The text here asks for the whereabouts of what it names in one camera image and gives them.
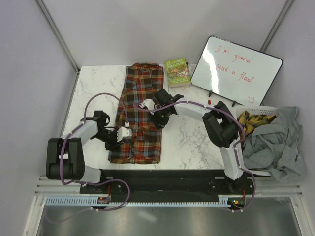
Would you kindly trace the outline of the red brown plaid shirt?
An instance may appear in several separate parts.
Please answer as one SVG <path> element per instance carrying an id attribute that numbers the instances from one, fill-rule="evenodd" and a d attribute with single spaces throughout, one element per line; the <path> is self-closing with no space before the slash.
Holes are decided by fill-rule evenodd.
<path id="1" fill-rule="evenodd" d="M 133 107 L 163 88 L 164 69 L 157 63 L 135 63 L 126 68 L 126 77 L 116 113 L 115 126 L 120 128 L 128 120 L 132 130 L 130 142 L 123 143 L 119 151 L 111 151 L 108 160 L 114 164 L 157 164 L 161 157 L 162 130 L 149 119 L 149 112 Z"/>

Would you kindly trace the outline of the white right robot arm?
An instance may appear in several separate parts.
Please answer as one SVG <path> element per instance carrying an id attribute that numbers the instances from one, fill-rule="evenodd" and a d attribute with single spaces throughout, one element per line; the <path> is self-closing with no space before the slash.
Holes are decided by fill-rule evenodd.
<path id="1" fill-rule="evenodd" d="M 219 148 L 224 163 L 224 173 L 228 179 L 225 187 L 230 193 L 238 193 L 243 188 L 241 180 L 244 171 L 237 152 L 232 149 L 239 140 L 242 129 L 228 107 L 221 101 L 209 107 L 189 101 L 183 95 L 172 96 L 164 89 L 158 91 L 152 99 L 142 102 L 150 110 L 149 118 L 157 128 L 164 128 L 171 115 L 183 115 L 203 122 L 210 141 Z"/>

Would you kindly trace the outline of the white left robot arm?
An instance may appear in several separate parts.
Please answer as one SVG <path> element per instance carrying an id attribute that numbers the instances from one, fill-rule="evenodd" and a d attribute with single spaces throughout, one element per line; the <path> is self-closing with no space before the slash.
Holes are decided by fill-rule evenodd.
<path id="1" fill-rule="evenodd" d="M 101 170 L 85 164 L 83 146 L 91 139 L 104 142 L 106 150 L 119 150 L 123 143 L 118 139 L 118 129 L 108 127 L 110 117 L 103 111 L 95 111 L 92 117 L 81 120 L 73 132 L 59 138 L 51 138 L 47 145 L 46 176 L 51 180 L 91 183 L 96 193 L 104 193 L 108 181 L 101 177 Z"/>

